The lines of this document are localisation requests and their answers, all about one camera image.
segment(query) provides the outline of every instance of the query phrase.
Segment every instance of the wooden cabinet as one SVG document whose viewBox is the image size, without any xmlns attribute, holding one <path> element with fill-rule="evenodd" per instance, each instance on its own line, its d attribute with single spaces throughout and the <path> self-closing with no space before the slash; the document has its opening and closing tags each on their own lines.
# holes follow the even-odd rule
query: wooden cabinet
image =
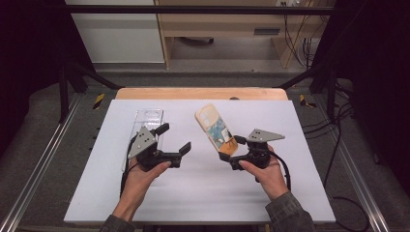
<svg viewBox="0 0 410 232">
<path fill-rule="evenodd" d="M 318 7 L 333 1 L 304 0 L 301 7 Z M 160 6 L 266 6 L 274 7 L 277 0 L 156 0 Z M 263 14 L 158 14 L 165 64 L 169 67 L 175 37 L 270 37 L 284 68 L 292 60 L 285 40 L 292 38 L 295 48 L 300 38 L 320 38 L 326 19 L 320 16 Z"/>
</svg>

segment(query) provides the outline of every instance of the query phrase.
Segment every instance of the hand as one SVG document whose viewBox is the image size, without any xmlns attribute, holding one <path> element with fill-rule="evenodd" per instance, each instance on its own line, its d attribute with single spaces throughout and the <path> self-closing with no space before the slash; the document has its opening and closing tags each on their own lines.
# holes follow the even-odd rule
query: hand
<svg viewBox="0 0 410 232">
<path fill-rule="evenodd" d="M 135 164 L 137 164 L 137 160 L 133 158 L 130 160 L 129 167 L 133 167 Z M 139 165 L 131 169 L 120 202 L 112 214 L 125 221 L 131 221 L 135 211 L 142 204 L 148 187 L 170 164 L 171 162 L 160 163 L 147 172 L 143 171 Z"/>
<path fill-rule="evenodd" d="M 272 152 L 274 151 L 274 148 L 270 145 L 268 145 L 268 148 Z M 265 169 L 260 169 L 245 160 L 240 160 L 239 164 L 241 164 L 241 166 L 247 170 L 248 173 L 257 178 L 271 201 L 289 191 L 286 183 L 284 182 L 283 175 L 280 170 L 280 164 L 275 157 L 271 156 L 269 165 Z"/>
</svg>

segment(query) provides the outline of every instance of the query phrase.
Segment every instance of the white cabinet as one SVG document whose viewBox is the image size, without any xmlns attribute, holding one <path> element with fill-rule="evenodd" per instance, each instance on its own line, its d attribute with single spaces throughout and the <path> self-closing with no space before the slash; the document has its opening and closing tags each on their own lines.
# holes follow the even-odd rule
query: white cabinet
<svg viewBox="0 0 410 232">
<path fill-rule="evenodd" d="M 154 5 L 152 0 L 66 0 L 68 5 Z M 93 63 L 163 63 L 155 14 L 73 14 Z"/>
</svg>

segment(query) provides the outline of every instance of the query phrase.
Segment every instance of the black curtain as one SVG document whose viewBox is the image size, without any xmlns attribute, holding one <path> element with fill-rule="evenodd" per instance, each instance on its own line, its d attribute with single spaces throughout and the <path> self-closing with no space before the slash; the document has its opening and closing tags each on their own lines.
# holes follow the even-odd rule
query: black curtain
<svg viewBox="0 0 410 232">
<path fill-rule="evenodd" d="M 316 63 L 347 21 L 330 19 Z M 334 54 L 337 77 L 352 81 L 352 102 L 366 138 L 410 195 L 410 2 L 367 1 L 344 39 Z"/>
<path fill-rule="evenodd" d="M 0 156 L 28 112 L 30 95 L 57 83 L 63 64 L 75 61 L 95 71 L 72 16 L 46 10 L 46 4 L 66 3 L 0 1 Z"/>
</svg>

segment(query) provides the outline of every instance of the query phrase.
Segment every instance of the person's right hand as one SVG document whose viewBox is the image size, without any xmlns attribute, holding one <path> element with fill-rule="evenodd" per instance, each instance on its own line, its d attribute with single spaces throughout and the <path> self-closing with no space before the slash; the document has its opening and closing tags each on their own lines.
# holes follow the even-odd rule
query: person's right hand
<svg viewBox="0 0 410 232">
<path fill-rule="evenodd" d="M 274 151 L 270 145 L 268 145 L 268 147 L 269 150 Z M 280 164 L 275 157 L 271 156 L 269 165 L 265 169 L 261 169 L 245 160 L 240 160 L 239 164 L 241 164 L 247 172 L 257 178 L 271 201 L 289 191 L 286 183 L 284 182 L 283 175 L 280 170 Z"/>
</svg>

